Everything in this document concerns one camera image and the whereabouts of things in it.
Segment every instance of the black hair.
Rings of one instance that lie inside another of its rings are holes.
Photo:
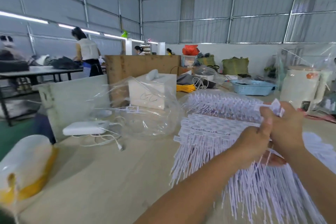
[[[140,47],[139,45],[137,45],[136,47],[134,47],[134,49],[136,49],[137,51],[143,52],[144,49],[142,47]]]
[[[87,38],[86,35],[84,34],[84,32],[80,29],[80,27],[75,27],[71,31],[71,35],[76,36],[78,38],[78,40],[83,39],[83,38]]]

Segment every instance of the corrugated metal wall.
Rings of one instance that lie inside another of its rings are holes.
[[[33,53],[74,57],[75,40],[64,23],[93,31],[120,35],[125,29],[141,39],[139,0],[0,0],[0,11],[52,21],[38,24],[0,16],[0,34],[11,35],[17,48],[27,57]],[[121,41],[89,34],[102,55],[118,55]]]
[[[336,0],[142,0],[146,39],[167,43],[336,41]]]

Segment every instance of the pile of white tag strings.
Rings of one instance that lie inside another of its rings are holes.
[[[191,114],[182,121],[179,136],[174,138],[181,145],[174,156],[172,186],[232,146],[245,127],[259,126],[255,122],[261,121],[256,110],[262,102],[253,98],[219,90],[199,90],[186,97],[182,106]],[[276,102],[270,108],[277,115],[281,112]],[[304,133],[303,139],[306,148],[336,173],[333,147],[324,144],[314,133]],[[230,178],[222,192],[222,207],[226,197],[230,199],[235,219],[241,214],[253,223],[253,215],[260,208],[264,211],[265,224],[273,223],[272,215],[279,224],[308,224],[308,219],[315,224],[326,224],[288,164],[270,167],[252,163],[249,169],[239,170]]]

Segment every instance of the white pillar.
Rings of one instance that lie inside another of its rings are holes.
[[[166,55],[166,43],[157,43],[157,55]]]
[[[126,55],[132,55],[132,51],[133,51],[133,48],[132,48],[132,38],[128,38],[125,40],[125,46],[126,46]]]

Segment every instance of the blue plastic basket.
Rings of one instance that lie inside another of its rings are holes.
[[[243,95],[250,95],[250,96],[267,96],[271,93],[275,84],[270,82],[263,82],[263,81],[249,81],[252,85],[241,85],[238,84],[239,80],[231,80],[230,81],[233,85],[233,90],[236,93],[243,94]]]

